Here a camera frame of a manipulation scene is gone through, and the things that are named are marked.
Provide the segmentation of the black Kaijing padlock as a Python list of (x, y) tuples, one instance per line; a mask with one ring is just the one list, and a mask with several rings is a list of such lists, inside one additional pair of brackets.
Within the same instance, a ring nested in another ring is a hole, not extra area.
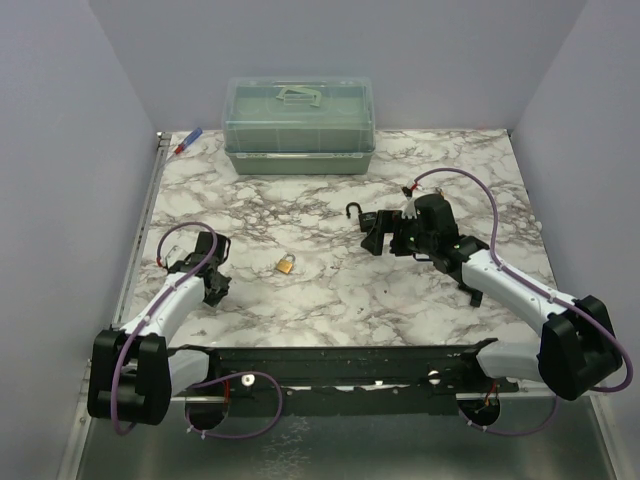
[(374, 226), (377, 218), (377, 212), (364, 212), (361, 205), (357, 202), (349, 202), (345, 207), (345, 213), (348, 219), (352, 217), (352, 210), (357, 210), (357, 219), (361, 232), (368, 232)]

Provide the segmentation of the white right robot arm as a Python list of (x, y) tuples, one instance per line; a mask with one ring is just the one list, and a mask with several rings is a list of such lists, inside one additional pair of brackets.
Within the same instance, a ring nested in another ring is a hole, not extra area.
[(480, 392), (496, 378), (541, 382), (565, 400), (575, 400), (623, 363), (614, 345), (606, 306), (597, 298), (576, 299), (502, 263), (490, 247), (460, 233), (451, 205), (439, 194), (411, 199), (403, 210), (359, 216), (362, 248), (374, 256), (425, 257), (453, 278), (477, 307), (484, 296), (507, 308), (538, 336), (533, 343), (491, 341), (460, 367), (460, 379)]

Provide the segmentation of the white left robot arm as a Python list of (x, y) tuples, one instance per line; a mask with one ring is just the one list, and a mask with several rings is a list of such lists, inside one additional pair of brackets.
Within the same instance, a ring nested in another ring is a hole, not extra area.
[(94, 340), (88, 413), (110, 420), (118, 435), (139, 424), (159, 424), (170, 400), (189, 387), (209, 395), (221, 385), (222, 372), (207, 353), (191, 347), (169, 351), (189, 314), (203, 304), (218, 305), (229, 292), (230, 278), (219, 267), (228, 258), (231, 240), (200, 226), (192, 252), (173, 262), (157, 259), (167, 276), (141, 313)]

